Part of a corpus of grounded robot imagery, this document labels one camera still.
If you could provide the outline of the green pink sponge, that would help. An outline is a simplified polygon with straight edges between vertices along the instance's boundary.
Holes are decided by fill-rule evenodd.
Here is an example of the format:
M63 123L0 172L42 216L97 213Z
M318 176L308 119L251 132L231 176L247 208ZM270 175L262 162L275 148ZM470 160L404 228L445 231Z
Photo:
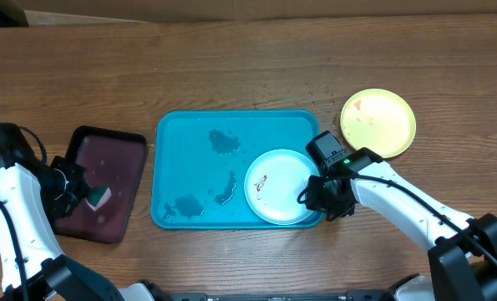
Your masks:
M108 187L90 187L87 196L84 198L88 207L97 211L100 209L112 196L112 192Z

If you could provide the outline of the light blue plate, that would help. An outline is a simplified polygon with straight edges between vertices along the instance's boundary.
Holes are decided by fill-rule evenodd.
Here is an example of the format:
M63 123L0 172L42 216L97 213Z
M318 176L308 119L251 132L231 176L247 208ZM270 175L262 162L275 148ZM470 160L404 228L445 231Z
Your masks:
M316 165L300 152L269 150L249 166L244 180L250 209L274 226L299 226L315 212L307 209L301 192L310 176L319 174Z

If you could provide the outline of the yellow plate with stain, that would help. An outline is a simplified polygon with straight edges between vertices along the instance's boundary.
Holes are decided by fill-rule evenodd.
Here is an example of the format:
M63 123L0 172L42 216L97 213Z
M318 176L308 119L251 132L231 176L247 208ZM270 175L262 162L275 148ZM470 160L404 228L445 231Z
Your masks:
M409 104L385 89L365 89L352 95L342 107L339 122L353 149L366 147L383 158L404 153L417 130Z

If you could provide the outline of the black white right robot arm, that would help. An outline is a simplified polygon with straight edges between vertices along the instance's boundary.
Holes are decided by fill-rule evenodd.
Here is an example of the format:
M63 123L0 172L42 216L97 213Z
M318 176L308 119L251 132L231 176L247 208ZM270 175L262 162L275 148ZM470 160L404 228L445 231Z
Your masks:
M368 207L423 251L430 275L410 275L380 300L497 300L497 217L474 218L436 201L404 180L368 148L353 153L325 131L306 146L319 170L297 201L328 221Z

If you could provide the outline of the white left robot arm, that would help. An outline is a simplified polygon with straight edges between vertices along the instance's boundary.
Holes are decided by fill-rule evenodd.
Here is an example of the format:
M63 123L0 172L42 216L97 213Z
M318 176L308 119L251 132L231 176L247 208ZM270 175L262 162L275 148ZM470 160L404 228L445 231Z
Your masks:
M107 186L91 186L85 168L57 156L36 157L27 128L0 122L0 258L4 300L152 301L166 297L141 280L117 288L99 273L67 257L53 232L54 222L85 202L105 204Z

